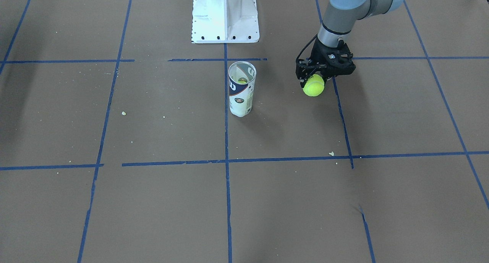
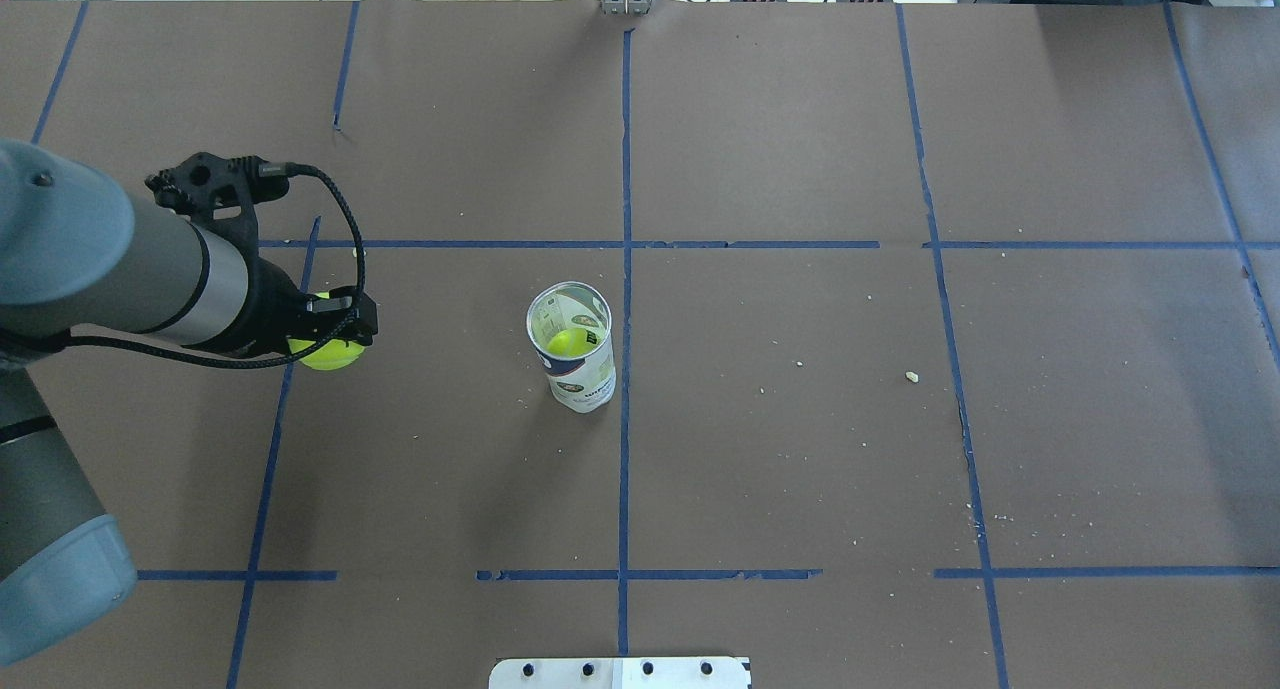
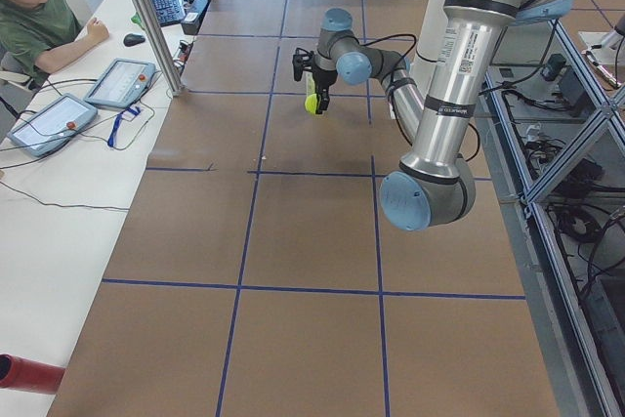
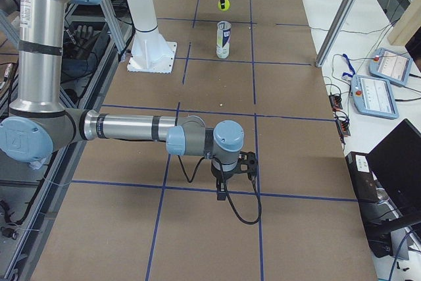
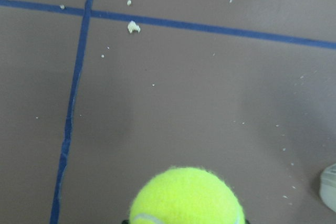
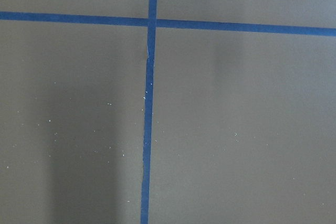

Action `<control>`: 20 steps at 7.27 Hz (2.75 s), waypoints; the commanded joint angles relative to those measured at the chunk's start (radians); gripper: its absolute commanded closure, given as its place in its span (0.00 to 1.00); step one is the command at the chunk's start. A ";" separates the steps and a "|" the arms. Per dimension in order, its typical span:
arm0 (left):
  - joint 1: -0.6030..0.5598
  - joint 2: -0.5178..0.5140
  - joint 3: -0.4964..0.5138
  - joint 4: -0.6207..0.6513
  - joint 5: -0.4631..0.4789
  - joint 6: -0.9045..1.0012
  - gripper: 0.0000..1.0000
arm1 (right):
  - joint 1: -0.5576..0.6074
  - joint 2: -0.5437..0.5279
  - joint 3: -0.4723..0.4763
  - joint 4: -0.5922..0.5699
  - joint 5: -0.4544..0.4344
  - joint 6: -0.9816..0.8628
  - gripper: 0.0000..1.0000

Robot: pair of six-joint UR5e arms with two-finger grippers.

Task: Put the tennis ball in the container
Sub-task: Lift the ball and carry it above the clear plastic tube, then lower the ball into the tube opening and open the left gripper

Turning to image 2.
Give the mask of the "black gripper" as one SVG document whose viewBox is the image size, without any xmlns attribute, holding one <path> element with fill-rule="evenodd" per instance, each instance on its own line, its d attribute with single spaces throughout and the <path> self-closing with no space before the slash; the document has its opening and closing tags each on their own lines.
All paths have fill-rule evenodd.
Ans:
<svg viewBox="0 0 1280 689">
<path fill-rule="evenodd" d="M 292 353 L 291 341 L 346 341 L 371 347 L 379 333 L 379 306 L 356 287 L 303 292 L 283 269 L 257 257 L 250 302 L 236 339 L 237 359 Z"/>
</svg>

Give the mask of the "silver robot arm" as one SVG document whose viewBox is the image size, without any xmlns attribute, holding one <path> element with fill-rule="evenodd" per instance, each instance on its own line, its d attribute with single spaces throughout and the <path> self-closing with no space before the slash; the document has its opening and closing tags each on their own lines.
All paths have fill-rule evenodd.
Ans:
<svg viewBox="0 0 1280 689">
<path fill-rule="evenodd" d="M 338 183 L 306 161 L 193 152 L 143 182 L 6 138 L 3 174 L 3 665 L 37 656 L 122 604 L 140 574 L 33 377 L 76 350 L 257 371 L 378 334 L 367 254 Z M 308 293 L 261 254 L 257 211 L 296 179 L 324 186 L 355 282 Z"/>
</svg>

